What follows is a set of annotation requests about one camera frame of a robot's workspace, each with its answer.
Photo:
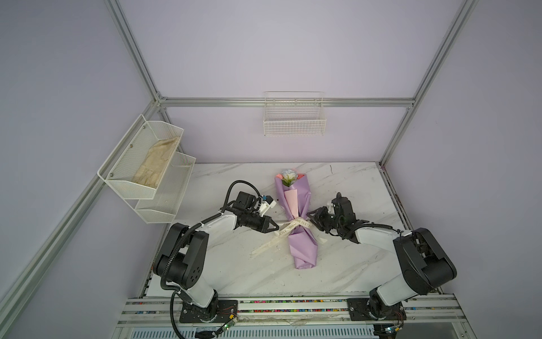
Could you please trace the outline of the pink purple wrapping paper sheet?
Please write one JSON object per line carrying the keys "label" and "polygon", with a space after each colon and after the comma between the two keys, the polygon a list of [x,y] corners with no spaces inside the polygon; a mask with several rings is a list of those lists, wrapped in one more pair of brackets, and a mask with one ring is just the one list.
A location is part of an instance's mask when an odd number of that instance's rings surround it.
{"label": "pink purple wrapping paper sheet", "polygon": [[288,239],[294,267],[298,270],[315,268],[318,242],[310,230],[307,216],[311,202],[308,177],[306,174],[298,173],[296,182],[288,187],[282,184],[281,173],[275,176],[275,189],[278,203],[289,220],[284,233]]}

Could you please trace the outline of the white blue fake rose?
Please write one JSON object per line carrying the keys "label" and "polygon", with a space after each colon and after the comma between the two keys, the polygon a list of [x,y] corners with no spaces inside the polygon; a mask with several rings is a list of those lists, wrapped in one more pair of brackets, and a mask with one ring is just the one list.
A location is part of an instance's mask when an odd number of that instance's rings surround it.
{"label": "white blue fake rose", "polygon": [[282,184],[290,187],[292,186],[293,183],[296,182],[299,175],[293,169],[286,169],[281,173],[281,176],[282,176]]}

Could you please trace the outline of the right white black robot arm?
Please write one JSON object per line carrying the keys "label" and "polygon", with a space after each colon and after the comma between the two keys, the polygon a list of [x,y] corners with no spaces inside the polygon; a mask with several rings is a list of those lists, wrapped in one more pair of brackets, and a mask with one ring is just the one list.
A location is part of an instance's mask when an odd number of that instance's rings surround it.
{"label": "right white black robot arm", "polygon": [[351,201],[340,193],[324,206],[307,213],[320,231],[355,244],[378,247],[395,254],[401,273],[369,292],[368,308],[374,319],[403,301],[427,295],[457,277],[457,269],[430,230],[400,230],[356,217]]}

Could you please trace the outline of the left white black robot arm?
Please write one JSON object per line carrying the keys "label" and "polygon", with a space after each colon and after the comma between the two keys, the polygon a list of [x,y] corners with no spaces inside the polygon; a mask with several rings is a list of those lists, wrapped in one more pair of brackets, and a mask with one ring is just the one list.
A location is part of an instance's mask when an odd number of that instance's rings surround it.
{"label": "left white black robot arm", "polygon": [[224,203],[217,213],[192,225],[173,224],[152,264],[159,277],[159,286],[171,292],[169,320],[176,337],[183,338],[177,323],[187,316],[190,320],[210,323],[225,315],[223,325],[214,330],[200,331],[195,338],[218,338],[237,323],[237,302],[220,300],[218,292],[202,278],[210,234],[213,226],[226,226],[233,231],[248,227],[267,234],[279,225],[267,212],[276,206],[271,196],[261,194],[250,182],[236,180],[227,190]]}

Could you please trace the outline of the white mesh lower shelf basket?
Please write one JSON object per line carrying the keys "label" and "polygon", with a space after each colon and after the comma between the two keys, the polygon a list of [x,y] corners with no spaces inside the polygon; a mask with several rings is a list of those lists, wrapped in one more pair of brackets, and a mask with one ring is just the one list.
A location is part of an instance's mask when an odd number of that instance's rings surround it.
{"label": "white mesh lower shelf basket", "polygon": [[175,152],[151,200],[138,200],[133,210],[147,224],[173,223],[189,184],[196,158]]}

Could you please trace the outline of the white mesh shelf basket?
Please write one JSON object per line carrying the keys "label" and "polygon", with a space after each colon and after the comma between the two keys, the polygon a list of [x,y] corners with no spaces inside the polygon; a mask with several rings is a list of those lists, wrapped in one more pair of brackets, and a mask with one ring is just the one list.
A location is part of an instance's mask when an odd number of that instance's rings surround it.
{"label": "white mesh shelf basket", "polygon": [[180,127],[140,116],[97,175],[124,200],[154,199],[182,136]]}
{"label": "white mesh shelf basket", "polygon": [[147,224],[173,223],[189,184],[196,158],[175,152],[151,200],[138,200],[133,210]]}

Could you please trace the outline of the beige cloth in basket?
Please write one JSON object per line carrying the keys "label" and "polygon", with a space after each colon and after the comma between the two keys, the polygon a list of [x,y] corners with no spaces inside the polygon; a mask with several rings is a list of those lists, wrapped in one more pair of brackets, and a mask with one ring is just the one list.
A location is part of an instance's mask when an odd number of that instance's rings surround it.
{"label": "beige cloth in basket", "polygon": [[154,144],[133,176],[132,182],[153,189],[158,188],[180,139],[180,137],[163,139]]}

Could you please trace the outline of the white mesh upper shelf basket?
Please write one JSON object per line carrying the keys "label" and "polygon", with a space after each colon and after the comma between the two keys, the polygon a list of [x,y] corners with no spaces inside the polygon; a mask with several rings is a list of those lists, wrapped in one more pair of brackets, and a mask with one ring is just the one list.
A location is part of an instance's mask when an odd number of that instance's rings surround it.
{"label": "white mesh upper shelf basket", "polygon": [[180,127],[140,116],[97,175],[124,200],[154,199],[182,136]]}

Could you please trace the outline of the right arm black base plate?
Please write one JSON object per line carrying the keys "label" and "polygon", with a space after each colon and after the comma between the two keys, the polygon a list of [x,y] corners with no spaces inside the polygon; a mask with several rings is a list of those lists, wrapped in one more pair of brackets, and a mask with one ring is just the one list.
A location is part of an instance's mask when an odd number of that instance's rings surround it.
{"label": "right arm black base plate", "polygon": [[349,298],[347,311],[351,321],[403,321],[407,317],[401,303],[387,306],[374,298]]}

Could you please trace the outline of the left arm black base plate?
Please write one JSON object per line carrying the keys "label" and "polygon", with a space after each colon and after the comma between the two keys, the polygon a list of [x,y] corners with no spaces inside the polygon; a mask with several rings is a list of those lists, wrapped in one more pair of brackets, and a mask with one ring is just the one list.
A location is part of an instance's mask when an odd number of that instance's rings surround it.
{"label": "left arm black base plate", "polygon": [[183,305],[180,323],[226,323],[237,314],[239,303],[233,299],[216,299],[206,307]]}

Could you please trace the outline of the aluminium front rail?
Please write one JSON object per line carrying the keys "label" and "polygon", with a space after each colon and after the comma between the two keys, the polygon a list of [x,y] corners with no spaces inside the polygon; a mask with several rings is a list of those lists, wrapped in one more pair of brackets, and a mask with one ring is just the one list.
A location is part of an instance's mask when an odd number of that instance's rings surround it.
{"label": "aluminium front rail", "polygon": [[[347,311],[351,296],[239,298],[237,316],[241,325],[316,325],[352,322]],[[145,297],[129,299],[117,322],[118,327],[167,326],[170,299]],[[402,323],[465,322],[454,295],[430,294],[402,302],[406,319]],[[378,323],[378,321],[360,321]]]}

